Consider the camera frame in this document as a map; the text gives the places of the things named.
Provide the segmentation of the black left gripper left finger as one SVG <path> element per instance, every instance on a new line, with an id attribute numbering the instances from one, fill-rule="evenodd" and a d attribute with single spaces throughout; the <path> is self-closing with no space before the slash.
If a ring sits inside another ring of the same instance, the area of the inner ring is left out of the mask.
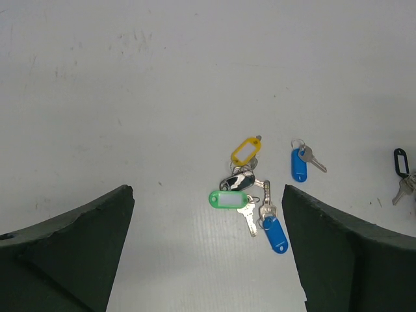
<path id="1" fill-rule="evenodd" d="M 135 200 L 122 185 L 1 235 L 2 311 L 106 311 Z"/>

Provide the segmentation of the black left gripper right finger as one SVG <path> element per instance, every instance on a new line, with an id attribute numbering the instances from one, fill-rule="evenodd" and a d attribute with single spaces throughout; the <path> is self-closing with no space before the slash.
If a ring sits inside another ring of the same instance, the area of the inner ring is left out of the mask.
<path id="1" fill-rule="evenodd" d="M 415 238 L 292 185 L 282 208 L 307 311 L 415 310 Z"/>

